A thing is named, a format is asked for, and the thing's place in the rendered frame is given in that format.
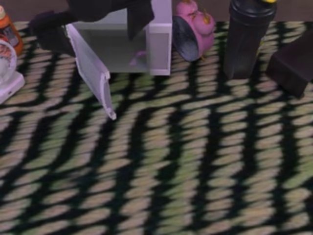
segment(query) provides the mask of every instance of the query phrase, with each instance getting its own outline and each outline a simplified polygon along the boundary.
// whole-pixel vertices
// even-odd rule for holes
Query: white fan
[[[16,93],[25,84],[22,74],[15,71],[17,56],[14,48],[0,40],[0,104]]]
[[[72,24],[66,25],[66,30],[76,54],[79,74],[103,105],[107,115],[115,120],[116,113],[113,110],[108,82],[110,72]]]

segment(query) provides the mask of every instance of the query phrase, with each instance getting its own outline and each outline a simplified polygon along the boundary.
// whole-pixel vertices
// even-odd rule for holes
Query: orange bottle
[[[4,8],[0,6],[0,39],[14,47],[19,56],[23,51],[23,41]]]

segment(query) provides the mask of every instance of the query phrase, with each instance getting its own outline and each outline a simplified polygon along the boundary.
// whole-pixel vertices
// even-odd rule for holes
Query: orange bottle cap
[[[0,20],[2,20],[5,17],[5,11],[3,6],[0,6]]]

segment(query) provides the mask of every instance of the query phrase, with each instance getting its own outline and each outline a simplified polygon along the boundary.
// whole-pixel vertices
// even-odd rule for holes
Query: dark round base
[[[180,16],[173,16],[173,46],[186,61],[199,59],[197,38],[189,24]]]

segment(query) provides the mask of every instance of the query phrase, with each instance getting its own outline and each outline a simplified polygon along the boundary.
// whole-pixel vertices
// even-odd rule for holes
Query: dark block
[[[275,52],[266,74],[288,93],[301,98],[313,79],[313,29]]]

